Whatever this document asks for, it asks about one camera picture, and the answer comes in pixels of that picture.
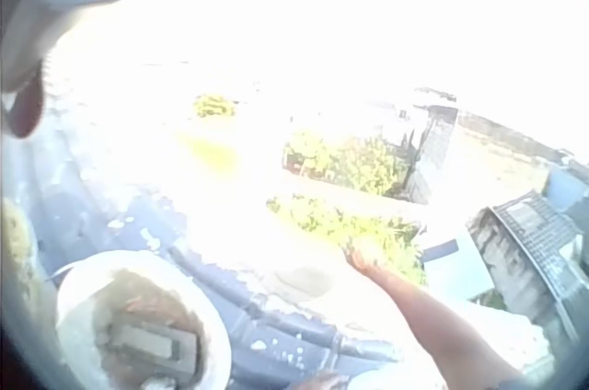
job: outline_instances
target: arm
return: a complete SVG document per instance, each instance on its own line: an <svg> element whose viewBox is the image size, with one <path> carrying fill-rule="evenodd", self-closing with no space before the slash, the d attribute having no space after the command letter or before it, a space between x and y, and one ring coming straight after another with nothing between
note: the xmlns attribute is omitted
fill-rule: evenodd
<svg viewBox="0 0 589 390"><path fill-rule="evenodd" d="M521 378L474 327L429 293L374 262L358 260L355 254L350 262L395 301L451 390L494 389Z"/></svg>

